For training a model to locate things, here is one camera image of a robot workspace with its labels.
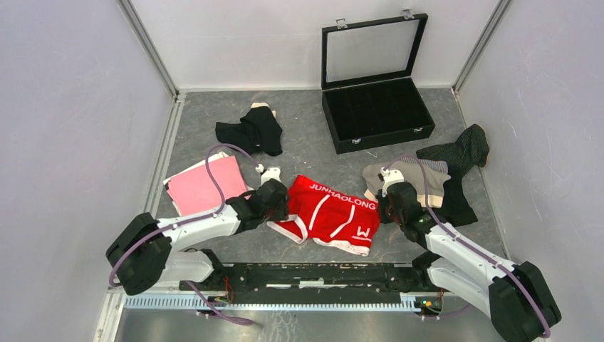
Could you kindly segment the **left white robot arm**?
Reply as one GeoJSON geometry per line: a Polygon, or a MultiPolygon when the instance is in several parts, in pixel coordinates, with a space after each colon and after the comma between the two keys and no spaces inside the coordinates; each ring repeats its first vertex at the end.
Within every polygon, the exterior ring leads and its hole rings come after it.
{"type": "Polygon", "coordinates": [[[122,287],[131,296],[169,281],[192,281],[206,290],[218,289],[224,272],[217,258],[188,248],[285,219],[287,202],[286,186],[270,179],[257,190],[232,197],[207,212],[170,219],[155,219],[149,212],[139,214],[105,253],[112,267],[109,284],[122,287]]]}

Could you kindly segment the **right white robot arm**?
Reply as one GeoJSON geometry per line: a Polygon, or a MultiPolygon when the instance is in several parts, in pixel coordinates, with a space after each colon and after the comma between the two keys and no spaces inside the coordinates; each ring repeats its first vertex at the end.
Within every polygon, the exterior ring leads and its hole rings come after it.
{"type": "Polygon", "coordinates": [[[425,249],[412,262],[411,280],[421,291],[434,286],[451,291],[487,316],[505,341],[548,338],[562,319],[541,270],[529,261],[516,264],[467,239],[424,208],[408,182],[376,193],[378,212],[405,237],[425,249]]]}

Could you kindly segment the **red boxer briefs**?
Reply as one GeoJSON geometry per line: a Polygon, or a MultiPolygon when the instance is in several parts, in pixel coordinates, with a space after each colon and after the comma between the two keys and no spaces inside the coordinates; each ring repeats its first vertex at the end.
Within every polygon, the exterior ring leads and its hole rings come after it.
{"type": "Polygon", "coordinates": [[[366,257],[380,226],[376,202],[347,195],[299,175],[288,189],[288,215],[268,227],[301,244],[309,239],[325,247],[366,257]]]}

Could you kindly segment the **beige grey ribbed underwear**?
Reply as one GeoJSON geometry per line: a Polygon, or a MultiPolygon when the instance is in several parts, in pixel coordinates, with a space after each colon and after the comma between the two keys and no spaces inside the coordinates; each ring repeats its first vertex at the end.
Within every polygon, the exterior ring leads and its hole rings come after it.
{"type": "MultiPolygon", "coordinates": [[[[365,196],[374,202],[377,201],[375,196],[378,193],[378,190],[382,189],[383,180],[380,179],[380,169],[384,166],[384,163],[372,164],[366,166],[362,171],[362,176],[367,185],[365,196]]],[[[427,176],[429,206],[432,208],[440,208],[444,202],[444,184],[451,176],[449,174],[435,172],[429,167],[423,167],[427,176]]],[[[390,168],[399,170],[402,173],[405,181],[409,182],[416,189],[417,200],[423,207],[426,207],[425,182],[420,165],[418,163],[413,164],[398,160],[394,162],[390,168]]]]}

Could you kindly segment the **black display case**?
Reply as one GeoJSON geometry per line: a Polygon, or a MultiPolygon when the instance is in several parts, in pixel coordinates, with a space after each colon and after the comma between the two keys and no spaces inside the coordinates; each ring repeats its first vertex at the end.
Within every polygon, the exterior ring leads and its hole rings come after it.
{"type": "Polygon", "coordinates": [[[321,30],[322,108],[337,154],[428,138],[435,123],[412,71],[429,16],[321,30]]]}

